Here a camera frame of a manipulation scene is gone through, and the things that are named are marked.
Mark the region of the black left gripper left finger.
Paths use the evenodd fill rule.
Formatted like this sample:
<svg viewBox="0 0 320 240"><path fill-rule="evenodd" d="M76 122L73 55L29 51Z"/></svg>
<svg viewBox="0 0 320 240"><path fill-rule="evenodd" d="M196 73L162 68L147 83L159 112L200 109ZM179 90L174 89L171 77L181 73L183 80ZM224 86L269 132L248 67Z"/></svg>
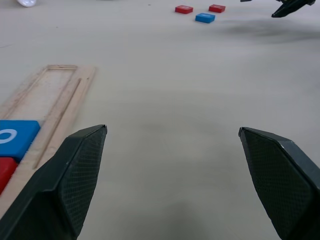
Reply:
<svg viewBox="0 0 320 240"><path fill-rule="evenodd" d="M96 189L104 124L65 138L0 219L2 240L76 240Z"/></svg>

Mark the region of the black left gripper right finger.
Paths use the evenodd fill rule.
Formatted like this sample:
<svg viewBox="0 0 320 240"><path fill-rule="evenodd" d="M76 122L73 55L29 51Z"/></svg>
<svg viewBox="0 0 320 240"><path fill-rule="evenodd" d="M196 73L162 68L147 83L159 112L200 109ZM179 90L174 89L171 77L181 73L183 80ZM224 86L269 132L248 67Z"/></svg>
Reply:
<svg viewBox="0 0 320 240"><path fill-rule="evenodd" d="M320 169L290 139L238 132L255 191L282 240L320 238Z"/></svg>

